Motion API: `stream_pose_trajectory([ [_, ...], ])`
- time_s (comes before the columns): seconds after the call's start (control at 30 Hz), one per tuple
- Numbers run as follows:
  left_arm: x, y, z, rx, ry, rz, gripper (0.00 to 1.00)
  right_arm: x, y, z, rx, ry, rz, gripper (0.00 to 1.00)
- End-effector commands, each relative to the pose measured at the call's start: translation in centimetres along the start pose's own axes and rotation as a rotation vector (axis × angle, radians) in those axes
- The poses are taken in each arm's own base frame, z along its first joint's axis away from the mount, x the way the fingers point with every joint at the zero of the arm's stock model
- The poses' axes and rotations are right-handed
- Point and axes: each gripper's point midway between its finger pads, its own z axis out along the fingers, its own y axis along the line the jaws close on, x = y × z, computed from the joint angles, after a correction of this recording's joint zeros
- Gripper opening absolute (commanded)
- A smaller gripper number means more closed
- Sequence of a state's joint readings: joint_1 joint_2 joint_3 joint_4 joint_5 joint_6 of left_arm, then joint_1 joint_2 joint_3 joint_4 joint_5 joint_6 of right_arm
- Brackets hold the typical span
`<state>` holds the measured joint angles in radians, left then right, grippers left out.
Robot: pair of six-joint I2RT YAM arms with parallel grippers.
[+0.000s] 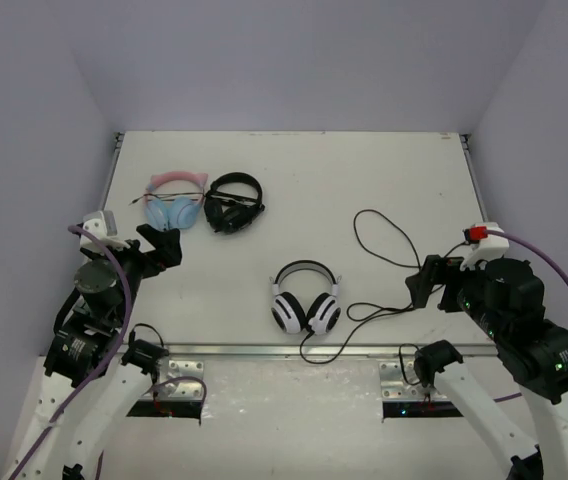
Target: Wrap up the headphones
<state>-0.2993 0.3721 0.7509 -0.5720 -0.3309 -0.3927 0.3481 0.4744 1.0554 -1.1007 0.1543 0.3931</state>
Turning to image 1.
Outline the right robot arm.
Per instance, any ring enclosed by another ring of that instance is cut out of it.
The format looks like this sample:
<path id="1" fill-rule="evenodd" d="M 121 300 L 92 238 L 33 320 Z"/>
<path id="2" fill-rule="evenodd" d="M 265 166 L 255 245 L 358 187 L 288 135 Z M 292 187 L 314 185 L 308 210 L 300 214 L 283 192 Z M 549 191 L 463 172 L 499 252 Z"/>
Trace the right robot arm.
<path id="1" fill-rule="evenodd" d="M 465 270 L 459 257 L 430 255 L 405 284 L 416 309 L 426 306 L 435 286 L 443 286 L 439 310 L 465 313 L 494 342 L 536 435 L 509 419 L 446 340 L 417 348 L 413 368 L 419 383 L 447 397 L 506 478 L 568 479 L 568 330 L 546 319 L 544 284 L 530 264 L 499 258 Z"/>

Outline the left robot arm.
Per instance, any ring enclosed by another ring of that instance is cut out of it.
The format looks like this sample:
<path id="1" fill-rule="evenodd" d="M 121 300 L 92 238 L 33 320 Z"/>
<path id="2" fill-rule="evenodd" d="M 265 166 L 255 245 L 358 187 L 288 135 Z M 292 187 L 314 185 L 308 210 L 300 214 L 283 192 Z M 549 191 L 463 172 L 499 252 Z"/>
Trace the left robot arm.
<path id="1" fill-rule="evenodd" d="M 166 348 L 126 333 L 142 281 L 181 263 L 180 231 L 138 226 L 152 246 L 142 251 L 97 219 L 68 229 L 87 260 L 55 319 L 35 410 L 7 479 L 98 477 L 109 439 L 167 362 Z"/>

